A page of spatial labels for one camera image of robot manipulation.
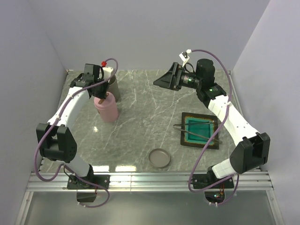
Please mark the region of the grey cylindrical container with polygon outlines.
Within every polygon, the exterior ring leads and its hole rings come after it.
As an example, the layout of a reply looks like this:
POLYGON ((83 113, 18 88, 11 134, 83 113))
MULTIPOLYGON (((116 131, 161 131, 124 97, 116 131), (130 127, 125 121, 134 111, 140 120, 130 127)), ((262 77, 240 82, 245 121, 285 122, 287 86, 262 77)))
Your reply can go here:
POLYGON ((115 75, 110 79, 108 92, 110 92, 114 95, 116 102, 119 101, 119 99, 120 99, 120 90, 119 90, 117 78, 116 78, 115 75))

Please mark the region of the pink round lid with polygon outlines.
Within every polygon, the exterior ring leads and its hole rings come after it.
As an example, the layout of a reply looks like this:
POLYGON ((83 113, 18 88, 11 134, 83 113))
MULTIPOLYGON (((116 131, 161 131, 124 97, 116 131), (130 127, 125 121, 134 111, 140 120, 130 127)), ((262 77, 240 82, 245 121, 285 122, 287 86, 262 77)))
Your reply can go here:
POLYGON ((94 106, 101 111, 113 111, 117 108, 115 97, 110 92, 106 93, 106 98, 94 97, 93 103, 94 106))

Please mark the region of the pink cylindrical container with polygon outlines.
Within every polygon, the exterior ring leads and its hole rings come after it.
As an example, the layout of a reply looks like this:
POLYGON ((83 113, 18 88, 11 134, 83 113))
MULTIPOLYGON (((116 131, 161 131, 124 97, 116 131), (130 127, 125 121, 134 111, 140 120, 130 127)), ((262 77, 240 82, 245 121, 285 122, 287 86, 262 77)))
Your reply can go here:
POLYGON ((119 116, 116 103, 110 105, 95 104, 95 107, 103 122, 106 123, 115 122, 119 116))

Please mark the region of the metal serving tongs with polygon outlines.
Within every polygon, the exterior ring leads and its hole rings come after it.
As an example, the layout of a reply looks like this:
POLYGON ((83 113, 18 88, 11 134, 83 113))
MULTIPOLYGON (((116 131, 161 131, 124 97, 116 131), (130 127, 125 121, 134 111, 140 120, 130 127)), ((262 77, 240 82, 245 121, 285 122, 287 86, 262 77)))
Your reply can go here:
POLYGON ((182 133, 184 143, 207 142, 214 133, 215 126, 218 128, 220 124, 216 121, 188 122, 174 124, 173 128, 182 133))

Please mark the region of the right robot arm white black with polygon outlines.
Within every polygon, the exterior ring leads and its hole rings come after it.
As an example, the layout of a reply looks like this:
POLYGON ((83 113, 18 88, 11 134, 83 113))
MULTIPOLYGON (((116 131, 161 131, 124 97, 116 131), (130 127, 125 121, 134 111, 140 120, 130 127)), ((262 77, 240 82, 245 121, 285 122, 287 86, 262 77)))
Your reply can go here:
POLYGON ((268 161, 270 137, 253 128, 234 107, 225 90, 215 82, 213 61, 200 59, 195 72, 187 72, 179 63, 155 80, 155 86, 179 91, 182 87, 196 90, 198 99, 221 121, 232 137, 235 149, 230 157, 208 169, 207 183, 218 187, 231 175, 243 174, 268 161))

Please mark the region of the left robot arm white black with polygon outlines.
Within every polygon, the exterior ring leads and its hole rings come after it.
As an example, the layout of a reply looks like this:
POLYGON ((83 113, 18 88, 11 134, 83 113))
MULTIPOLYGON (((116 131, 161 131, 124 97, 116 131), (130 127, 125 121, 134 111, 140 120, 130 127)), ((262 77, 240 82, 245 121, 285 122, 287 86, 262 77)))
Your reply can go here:
POLYGON ((51 161, 60 162, 64 167, 78 177, 78 183, 83 188, 90 188, 95 183, 92 166, 77 154, 77 143, 70 129, 85 103, 91 97, 105 98, 109 80, 116 69, 102 65, 85 64, 84 71, 69 85, 67 96, 57 112, 46 122, 36 128, 37 148, 34 153, 34 172, 44 181, 54 178, 42 177, 38 170, 37 157, 41 155, 51 161))

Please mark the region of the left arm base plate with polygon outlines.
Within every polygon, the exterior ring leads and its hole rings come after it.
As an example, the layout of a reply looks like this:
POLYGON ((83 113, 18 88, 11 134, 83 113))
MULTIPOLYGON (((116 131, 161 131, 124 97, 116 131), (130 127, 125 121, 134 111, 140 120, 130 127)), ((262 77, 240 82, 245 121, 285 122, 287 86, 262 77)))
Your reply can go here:
POLYGON ((110 175, 93 175, 90 180, 87 180, 88 183, 78 179, 74 175, 70 175, 67 183, 68 190, 86 190, 86 189, 99 189, 98 186, 102 186, 106 189, 109 188, 110 184, 110 175))

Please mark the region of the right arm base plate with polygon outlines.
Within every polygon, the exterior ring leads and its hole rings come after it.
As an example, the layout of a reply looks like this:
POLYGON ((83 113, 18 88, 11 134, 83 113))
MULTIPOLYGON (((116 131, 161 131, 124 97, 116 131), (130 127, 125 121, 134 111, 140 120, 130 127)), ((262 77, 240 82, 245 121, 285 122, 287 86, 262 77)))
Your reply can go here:
MULTIPOLYGON (((206 173, 194 173, 191 179, 191 186, 193 189, 203 189, 219 181, 221 181, 221 179, 211 177, 206 173)), ((211 188, 234 188, 233 178, 230 177, 222 183, 218 183, 211 188)))

